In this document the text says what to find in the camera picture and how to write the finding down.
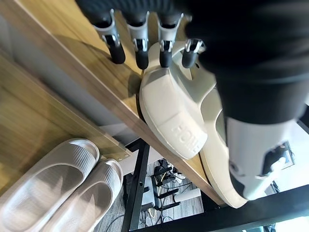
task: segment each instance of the black wire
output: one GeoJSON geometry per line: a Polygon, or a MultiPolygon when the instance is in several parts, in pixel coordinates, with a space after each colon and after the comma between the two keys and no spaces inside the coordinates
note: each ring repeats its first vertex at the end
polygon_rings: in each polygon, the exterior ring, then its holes
{"type": "Polygon", "coordinates": [[[186,191],[191,185],[188,185],[188,187],[186,187],[181,193],[183,193],[184,191],[186,191]]]}
{"type": "Polygon", "coordinates": [[[166,217],[163,218],[163,223],[164,223],[164,219],[166,219],[166,218],[170,218],[171,220],[174,220],[170,216],[166,216],[166,217]]]}
{"type": "Polygon", "coordinates": [[[162,211],[161,211],[161,215],[160,215],[158,221],[156,221],[156,223],[155,223],[156,225],[158,224],[158,222],[159,222],[159,220],[161,219],[161,217],[162,217],[162,211]]]}
{"type": "Polygon", "coordinates": [[[108,229],[111,227],[111,225],[112,225],[117,219],[119,219],[119,218],[121,218],[121,217],[124,217],[124,216],[125,216],[125,215],[123,214],[123,215],[120,215],[120,216],[116,217],[116,218],[109,224],[109,226],[107,227],[106,232],[108,232],[108,229]]]}
{"type": "Polygon", "coordinates": [[[146,213],[146,211],[144,211],[144,218],[145,218],[144,222],[146,223],[146,219],[147,219],[147,213],[146,213]]]}
{"type": "Polygon", "coordinates": [[[162,188],[164,188],[164,189],[176,189],[176,188],[179,188],[179,187],[182,187],[182,186],[186,186],[186,185],[190,185],[190,184],[192,184],[192,182],[190,182],[190,183],[187,183],[187,184],[185,184],[185,185],[179,185],[179,186],[175,186],[175,187],[171,187],[171,188],[167,188],[167,187],[163,187],[163,186],[161,186],[162,188]]]}
{"type": "Polygon", "coordinates": [[[145,225],[145,227],[148,227],[146,222],[144,222],[142,219],[140,219],[140,221],[145,225]]]}
{"type": "Polygon", "coordinates": [[[140,214],[141,214],[141,216],[140,216],[140,217],[141,217],[141,219],[140,219],[140,220],[141,220],[142,222],[144,222],[143,212],[141,212],[140,214]]]}
{"type": "Polygon", "coordinates": [[[154,225],[154,223],[153,223],[153,220],[152,220],[152,218],[151,218],[151,215],[150,215],[149,211],[147,211],[147,212],[148,212],[149,217],[150,217],[151,225],[153,226],[153,225],[154,225]]]}

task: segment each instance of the black metal leg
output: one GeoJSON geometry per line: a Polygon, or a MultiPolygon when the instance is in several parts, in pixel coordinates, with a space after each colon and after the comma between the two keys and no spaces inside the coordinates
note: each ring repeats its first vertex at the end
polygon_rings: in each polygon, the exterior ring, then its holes
{"type": "Polygon", "coordinates": [[[298,125],[309,134],[309,106],[306,107],[304,115],[298,120],[298,125]]]}
{"type": "Polygon", "coordinates": [[[224,207],[138,232],[239,232],[305,216],[309,216],[309,185],[248,202],[239,209],[224,207]]]}
{"type": "Polygon", "coordinates": [[[141,143],[144,142],[141,138],[131,142],[126,145],[126,148],[130,150],[130,152],[135,152],[140,148],[141,143]]]}
{"type": "Polygon", "coordinates": [[[140,209],[144,193],[145,177],[147,174],[149,148],[146,142],[140,142],[131,189],[126,203],[126,212],[121,229],[122,232],[137,230],[139,228],[140,209]]]}
{"type": "Polygon", "coordinates": [[[209,212],[212,210],[219,209],[220,206],[216,204],[209,196],[201,191],[201,198],[203,203],[204,212],[209,212]]]}

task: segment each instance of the cable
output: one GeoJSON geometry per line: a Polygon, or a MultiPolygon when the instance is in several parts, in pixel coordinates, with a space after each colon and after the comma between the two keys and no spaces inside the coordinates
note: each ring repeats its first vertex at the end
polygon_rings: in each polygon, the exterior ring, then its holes
{"type": "Polygon", "coordinates": [[[145,225],[145,227],[148,227],[146,222],[144,222],[143,220],[140,219],[140,221],[145,225]]]}
{"type": "Polygon", "coordinates": [[[171,173],[171,172],[169,172],[170,174],[172,174],[174,177],[176,177],[176,178],[178,178],[178,179],[180,179],[180,180],[185,180],[185,178],[179,178],[178,176],[176,176],[175,174],[173,174],[173,173],[171,173]]]}
{"type": "Polygon", "coordinates": [[[186,191],[191,185],[188,185],[188,187],[186,187],[181,193],[183,193],[184,191],[186,191]]]}
{"type": "MultiPolygon", "coordinates": [[[[166,175],[166,173],[163,174],[163,176],[162,176],[162,178],[161,178],[161,182],[163,181],[165,175],[166,175]]],[[[161,195],[162,188],[163,188],[162,186],[159,187],[159,192],[158,192],[159,194],[158,194],[158,196],[161,195]]]]}
{"type": "Polygon", "coordinates": [[[164,188],[164,189],[176,189],[176,188],[179,188],[179,187],[182,187],[182,186],[186,186],[186,185],[190,185],[190,184],[192,184],[192,182],[190,182],[190,183],[187,183],[187,184],[184,184],[184,185],[179,185],[179,186],[175,186],[175,187],[170,187],[170,188],[167,188],[167,187],[162,187],[162,188],[164,188]]]}
{"type": "Polygon", "coordinates": [[[151,210],[150,210],[150,209],[148,209],[148,213],[149,213],[149,216],[150,216],[151,218],[154,218],[154,217],[155,217],[155,210],[154,210],[154,216],[152,215],[152,213],[151,213],[151,210]]]}
{"type": "Polygon", "coordinates": [[[123,215],[120,215],[120,216],[116,217],[116,218],[109,224],[109,226],[107,227],[106,232],[108,232],[108,229],[111,227],[111,225],[112,225],[117,219],[119,219],[119,218],[121,218],[121,217],[124,217],[124,216],[125,216],[125,215],[123,214],[123,215]]]}
{"type": "Polygon", "coordinates": [[[156,223],[155,223],[156,225],[158,224],[158,222],[159,222],[159,220],[161,219],[161,217],[162,217],[162,211],[161,211],[161,215],[160,215],[158,221],[156,221],[156,223]]]}
{"type": "Polygon", "coordinates": [[[151,214],[150,214],[150,210],[147,211],[149,213],[149,216],[150,216],[150,221],[151,221],[151,225],[153,226],[154,223],[153,223],[153,220],[151,219],[151,214]]]}
{"type": "Polygon", "coordinates": [[[166,216],[166,217],[163,218],[163,223],[164,223],[164,219],[166,219],[166,218],[170,218],[172,221],[174,220],[170,216],[166,216]]]}

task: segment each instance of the metal bracket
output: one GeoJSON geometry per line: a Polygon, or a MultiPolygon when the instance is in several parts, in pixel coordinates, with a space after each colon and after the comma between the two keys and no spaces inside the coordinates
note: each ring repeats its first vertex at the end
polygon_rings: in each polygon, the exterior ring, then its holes
{"type": "Polygon", "coordinates": [[[93,27],[97,31],[99,37],[106,43],[108,47],[110,47],[111,45],[118,47],[120,46],[120,38],[119,38],[119,34],[118,34],[118,31],[115,25],[115,16],[114,16],[113,9],[110,10],[110,14],[112,18],[112,23],[109,27],[98,28],[97,26],[94,26],[94,25],[93,27]]]}
{"type": "Polygon", "coordinates": [[[309,134],[309,106],[306,106],[304,115],[297,121],[297,124],[309,134]]]}
{"type": "Polygon", "coordinates": [[[146,21],[142,26],[134,27],[129,24],[127,25],[136,52],[146,52],[148,50],[148,18],[149,12],[147,12],[146,21]]]}
{"type": "Polygon", "coordinates": [[[199,49],[201,48],[202,44],[203,44],[203,41],[201,41],[201,40],[188,39],[187,42],[184,45],[184,49],[186,50],[186,52],[190,52],[191,46],[194,46],[194,49],[191,50],[191,51],[193,51],[193,53],[197,53],[199,51],[199,49]]]}
{"type": "Polygon", "coordinates": [[[183,18],[183,14],[181,14],[177,24],[173,28],[164,28],[161,26],[159,17],[157,18],[158,20],[158,35],[159,35],[159,43],[160,43],[160,50],[163,51],[168,51],[171,52],[173,45],[175,43],[176,35],[177,35],[177,30],[180,25],[180,22],[183,18]]]}

